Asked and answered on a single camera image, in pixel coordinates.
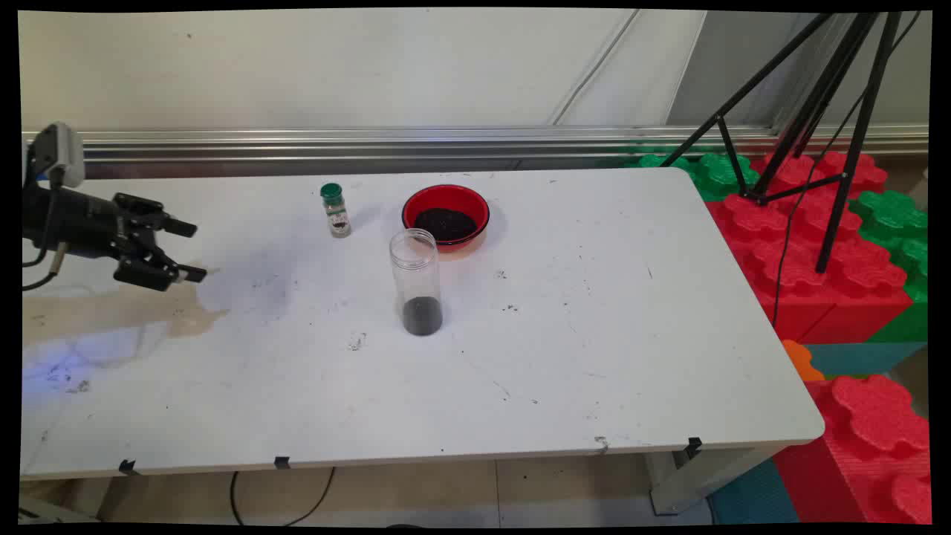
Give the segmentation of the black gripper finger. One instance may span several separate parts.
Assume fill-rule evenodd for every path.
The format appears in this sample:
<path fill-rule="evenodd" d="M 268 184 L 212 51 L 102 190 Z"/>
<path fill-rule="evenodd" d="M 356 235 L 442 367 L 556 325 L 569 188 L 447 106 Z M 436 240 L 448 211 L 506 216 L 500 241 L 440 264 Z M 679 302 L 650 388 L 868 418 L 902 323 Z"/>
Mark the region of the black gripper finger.
<path fill-rule="evenodd" d="M 179 283 L 201 283 L 208 270 L 196 265 L 177 264 L 168 258 L 145 253 L 115 253 L 117 268 L 113 278 L 135 287 L 167 291 Z"/>
<path fill-rule="evenodd" d="M 116 193 L 114 203 L 119 214 L 132 228 L 166 231 L 173 235 L 191 238 L 197 233 L 196 224 L 184 222 L 164 210 L 161 202 L 135 195 Z"/>

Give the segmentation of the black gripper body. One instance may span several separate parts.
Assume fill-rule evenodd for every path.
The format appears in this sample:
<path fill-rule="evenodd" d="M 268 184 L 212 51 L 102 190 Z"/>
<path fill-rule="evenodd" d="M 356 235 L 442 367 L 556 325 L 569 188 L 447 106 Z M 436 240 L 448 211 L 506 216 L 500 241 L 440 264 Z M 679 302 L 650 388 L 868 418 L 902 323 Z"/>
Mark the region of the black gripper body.
<path fill-rule="evenodd" d="M 55 250 L 98 259 L 145 258 L 153 253 L 153 229 L 140 220 L 153 215 L 153 200 L 116 193 L 111 200 L 62 187 L 32 186 L 22 194 L 22 236 L 37 250 Z"/>

